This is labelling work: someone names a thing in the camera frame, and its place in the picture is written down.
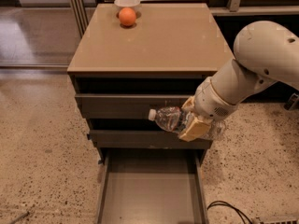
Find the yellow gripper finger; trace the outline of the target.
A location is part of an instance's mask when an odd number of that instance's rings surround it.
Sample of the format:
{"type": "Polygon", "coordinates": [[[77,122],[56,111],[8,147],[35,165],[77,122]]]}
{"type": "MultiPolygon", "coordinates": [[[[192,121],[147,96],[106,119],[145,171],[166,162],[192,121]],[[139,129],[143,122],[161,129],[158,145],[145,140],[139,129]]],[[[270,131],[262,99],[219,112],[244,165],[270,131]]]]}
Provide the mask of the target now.
{"type": "Polygon", "coordinates": [[[194,97],[190,96],[185,103],[181,107],[183,110],[186,110],[188,112],[194,111],[194,97]]]}
{"type": "Polygon", "coordinates": [[[212,119],[190,114],[187,118],[185,128],[178,134],[180,140],[191,142],[208,133],[211,128],[212,119]]]}

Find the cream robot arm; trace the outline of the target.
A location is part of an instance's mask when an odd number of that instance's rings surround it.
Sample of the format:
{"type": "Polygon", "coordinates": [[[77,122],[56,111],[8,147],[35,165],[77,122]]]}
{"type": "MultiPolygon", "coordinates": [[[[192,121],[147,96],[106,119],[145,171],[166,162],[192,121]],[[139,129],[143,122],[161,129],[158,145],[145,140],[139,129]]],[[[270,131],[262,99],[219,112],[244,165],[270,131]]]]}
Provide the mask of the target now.
{"type": "Polygon", "coordinates": [[[226,119],[253,94],[277,82],[299,90],[299,37],[272,21],[256,21],[244,27],[234,42],[235,57],[207,77],[188,98],[183,141],[212,139],[212,123],[226,119]]]}

